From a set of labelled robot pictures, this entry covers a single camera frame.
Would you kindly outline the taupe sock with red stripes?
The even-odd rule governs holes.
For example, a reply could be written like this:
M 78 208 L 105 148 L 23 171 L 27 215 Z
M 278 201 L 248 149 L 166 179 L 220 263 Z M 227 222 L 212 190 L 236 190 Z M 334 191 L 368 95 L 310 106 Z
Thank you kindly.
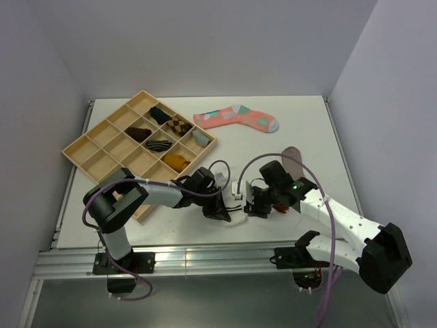
M 285 155 L 285 157 L 282 157 L 282 166 L 293 180 L 298 180 L 305 176 L 304 169 L 297 163 L 297 161 L 299 163 L 302 162 L 301 153 L 298 148 L 293 146 L 287 147 L 281 154 Z

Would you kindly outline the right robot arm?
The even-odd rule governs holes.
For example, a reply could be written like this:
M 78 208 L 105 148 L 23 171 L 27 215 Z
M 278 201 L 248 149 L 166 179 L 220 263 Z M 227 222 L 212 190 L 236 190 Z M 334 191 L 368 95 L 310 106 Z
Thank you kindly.
M 382 225 L 336 202 L 305 177 L 294 180 L 278 161 L 259 170 L 265 188 L 246 182 L 244 212 L 267 218 L 273 206 L 283 205 L 334 228 L 331 236 L 310 230 L 292 247 L 278 247 L 270 261 L 278 269 L 303 269 L 332 264 L 358 273 L 374 291 L 386 294 L 412 266 L 402 230 Z

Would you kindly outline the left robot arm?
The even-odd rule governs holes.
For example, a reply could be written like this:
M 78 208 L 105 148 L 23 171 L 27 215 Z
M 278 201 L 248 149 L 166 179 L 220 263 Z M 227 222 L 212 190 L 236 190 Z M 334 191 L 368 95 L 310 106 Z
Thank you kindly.
M 136 266 L 124 226 L 142 205 L 178 209 L 194 204 L 208 219 L 231 221 L 222 188 L 215 185 L 213 173 L 205 167 L 166 182 L 142 180 L 121 168 L 85 194 L 83 203 L 83 224 L 97 231 L 106 247 L 109 266 L 118 273 Z

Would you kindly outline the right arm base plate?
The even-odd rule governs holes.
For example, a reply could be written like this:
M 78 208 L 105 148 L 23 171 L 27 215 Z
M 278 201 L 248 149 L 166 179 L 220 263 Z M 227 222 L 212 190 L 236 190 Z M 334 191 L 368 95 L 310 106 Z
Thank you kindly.
M 299 247 L 277 247 L 269 261 L 277 269 L 318 269 L 329 266 L 326 261 L 314 260 L 306 249 Z

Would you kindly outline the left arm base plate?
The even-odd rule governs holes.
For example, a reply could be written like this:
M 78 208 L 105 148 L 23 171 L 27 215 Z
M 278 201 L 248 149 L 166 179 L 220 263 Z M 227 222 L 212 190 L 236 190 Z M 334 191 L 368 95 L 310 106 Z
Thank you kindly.
M 125 270 L 140 274 L 140 273 L 153 273 L 155 265 L 155 253 L 154 252 L 130 252 L 127 256 L 116 263 L 123 267 Z M 94 265 L 92 269 L 94 275 L 115 275 L 124 274 L 124 271 L 119 270 L 110 261 L 106 253 L 97 253 L 94 259 Z

